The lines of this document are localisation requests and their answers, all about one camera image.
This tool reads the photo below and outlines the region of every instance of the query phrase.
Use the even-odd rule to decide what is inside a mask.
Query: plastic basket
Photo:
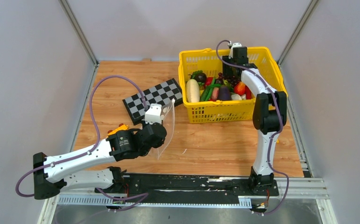
[[[229,49],[219,50],[220,56],[229,55]],[[278,91],[285,91],[283,77],[273,60],[268,48],[247,48],[250,63],[257,65],[263,78]],[[218,77],[222,72],[222,62],[217,58],[216,51],[210,48],[204,50],[188,50],[179,54],[180,66],[178,77],[183,90],[183,102],[188,111],[190,123],[220,122],[232,120],[250,120],[253,117],[255,98],[235,101],[207,101],[190,103],[187,101],[186,81],[188,74],[196,70],[203,70],[208,77]]]

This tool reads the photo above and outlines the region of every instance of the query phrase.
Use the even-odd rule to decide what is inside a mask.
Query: white radish
[[[199,84],[195,79],[190,79],[187,82],[187,99],[190,103],[197,103],[200,100]]]

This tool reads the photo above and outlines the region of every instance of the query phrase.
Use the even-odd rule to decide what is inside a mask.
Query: checkerboard
[[[178,106],[183,103],[181,88],[173,78],[144,90],[143,93],[146,97],[148,107],[151,104],[160,104],[164,106],[173,98],[175,99],[174,106]],[[137,93],[131,97],[123,99],[122,101],[133,121],[133,125],[141,123],[141,120],[144,119],[145,111],[140,94]]]

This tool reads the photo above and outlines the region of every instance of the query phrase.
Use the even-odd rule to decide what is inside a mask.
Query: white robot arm
[[[128,129],[122,125],[111,131],[93,151],[90,150],[93,146],[88,146],[63,155],[35,154],[34,168],[46,167],[34,172],[34,198],[50,198],[61,190],[89,187],[106,189],[123,182],[122,171],[118,167],[100,171],[83,170],[103,163],[146,156],[152,147],[160,147],[167,135],[162,117],[162,106],[152,104],[146,111],[142,129]]]
[[[271,166],[281,128],[277,115],[279,111],[282,125],[285,125],[287,95],[284,91],[277,91],[267,83],[256,65],[248,62],[246,47],[240,43],[231,42],[229,42],[228,47],[230,53],[223,57],[223,73],[228,76],[240,76],[241,81],[248,86],[255,96],[253,124],[258,132],[258,145],[257,156],[250,174],[249,188],[254,193],[261,193],[272,187],[274,183]],[[269,110],[269,106],[275,106],[275,100],[278,108]]]

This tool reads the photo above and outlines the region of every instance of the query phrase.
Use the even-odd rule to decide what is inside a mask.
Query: wooden table surface
[[[133,80],[141,90],[145,90],[171,78],[178,82],[177,70],[178,62],[106,61],[100,63],[95,84],[106,76],[122,75]],[[108,130],[117,128],[120,123],[132,127],[122,99],[136,93],[137,90],[131,84],[118,78],[106,80],[96,90],[93,97],[93,113],[102,139],[107,136]],[[257,151],[257,131],[252,121],[190,124],[184,105],[175,107],[175,120],[173,139],[159,160],[155,156],[147,155],[134,160],[102,164],[91,169],[118,166],[133,173],[245,176],[250,174]],[[96,137],[87,107],[74,150],[94,144]],[[285,126],[279,136],[273,165],[290,177],[304,176],[289,125]]]

